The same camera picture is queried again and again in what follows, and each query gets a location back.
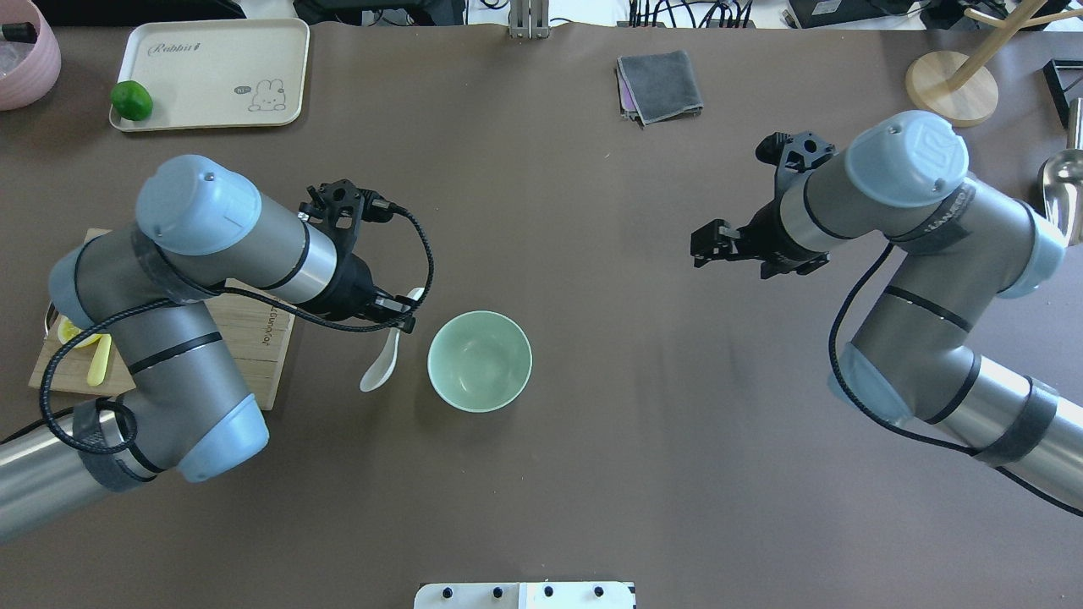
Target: wooden cutting board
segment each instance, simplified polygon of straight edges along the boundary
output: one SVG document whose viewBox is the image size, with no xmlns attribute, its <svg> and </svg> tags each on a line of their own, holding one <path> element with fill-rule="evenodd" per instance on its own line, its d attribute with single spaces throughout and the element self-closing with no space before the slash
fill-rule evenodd
<svg viewBox="0 0 1083 609">
<path fill-rule="evenodd" d="M 107 232 L 102 229 L 90 229 L 87 231 L 87 239 Z M 231 281 L 229 285 L 248 288 L 239 282 Z M 271 410 L 275 393 L 278 391 L 278 379 L 286 360 L 286 349 L 289 347 L 289 335 L 293 331 L 293 315 L 258 300 L 233 294 L 211 298 L 207 301 L 207 309 L 218 324 L 230 353 L 240 368 L 240 374 L 256 394 L 257 403 L 262 410 Z M 38 361 L 30 375 L 30 387 L 41 386 L 41 374 L 49 359 L 61 347 L 56 337 L 57 325 L 54 323 L 49 328 L 49 337 L 38 353 Z M 94 344 L 74 349 L 65 355 L 56 367 L 52 389 L 90 396 L 116 396 L 134 389 L 135 384 L 132 383 L 128 367 L 120 359 L 116 346 L 109 353 L 105 381 L 97 387 L 87 385 L 87 373 L 90 371 L 90 361 L 96 348 L 97 344 Z"/>
</svg>

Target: white spoon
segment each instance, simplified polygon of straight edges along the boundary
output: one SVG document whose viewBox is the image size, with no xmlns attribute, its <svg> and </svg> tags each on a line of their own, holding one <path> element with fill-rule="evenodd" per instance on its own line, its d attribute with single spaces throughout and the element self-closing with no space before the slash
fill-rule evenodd
<svg viewBox="0 0 1083 609">
<path fill-rule="evenodd" d="M 406 296 L 407 298 L 417 300 L 423 293 L 423 287 L 415 287 Z M 373 365 L 368 366 L 368 370 L 365 371 L 365 375 L 361 377 L 361 384 L 357 387 L 362 391 L 371 391 L 391 378 L 391 372 L 395 370 L 395 362 L 399 360 L 400 334 L 402 334 L 402 331 L 396 327 L 388 331 L 388 341 L 383 344 L 383 350 L 380 351 L 379 357 L 376 358 Z"/>
</svg>

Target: lemon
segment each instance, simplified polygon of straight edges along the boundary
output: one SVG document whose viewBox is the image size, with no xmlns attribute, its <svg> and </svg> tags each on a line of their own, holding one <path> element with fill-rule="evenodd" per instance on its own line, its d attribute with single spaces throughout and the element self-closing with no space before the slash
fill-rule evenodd
<svg viewBox="0 0 1083 609">
<path fill-rule="evenodd" d="M 67 319 L 64 315 L 61 315 L 61 323 L 57 324 L 56 326 L 56 338 L 60 338 L 61 342 L 67 342 L 68 340 L 71 340 L 76 336 L 79 336 L 80 332 L 82 331 L 76 327 L 76 325 L 71 323 L 71 320 Z M 76 345 L 75 348 L 79 349 L 80 347 L 93 345 L 94 341 L 96 341 L 101 337 L 102 337 L 101 334 L 92 334 L 90 335 L 89 338 L 86 338 L 82 342 Z"/>
<path fill-rule="evenodd" d="M 117 108 L 117 114 L 128 120 L 146 120 L 154 109 L 151 93 L 134 80 L 117 82 L 109 91 L 109 101 Z"/>
</svg>

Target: cloth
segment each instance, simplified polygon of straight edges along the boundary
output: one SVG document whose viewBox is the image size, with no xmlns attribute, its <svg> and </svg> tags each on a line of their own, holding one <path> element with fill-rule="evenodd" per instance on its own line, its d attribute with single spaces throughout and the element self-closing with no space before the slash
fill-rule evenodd
<svg viewBox="0 0 1083 609">
<path fill-rule="evenodd" d="M 616 73 L 623 114 L 644 126 L 703 111 L 692 60 L 684 51 L 621 56 Z"/>
</svg>

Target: pink container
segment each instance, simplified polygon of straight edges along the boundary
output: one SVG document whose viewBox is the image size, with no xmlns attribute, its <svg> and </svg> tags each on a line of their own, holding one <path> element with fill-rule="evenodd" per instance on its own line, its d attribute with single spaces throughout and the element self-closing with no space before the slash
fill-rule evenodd
<svg viewBox="0 0 1083 609">
<path fill-rule="evenodd" d="M 0 0 L 0 23 L 30 22 L 38 28 L 34 50 L 0 78 L 0 111 L 21 108 L 41 99 L 61 74 L 61 49 L 45 17 L 29 0 Z"/>
</svg>

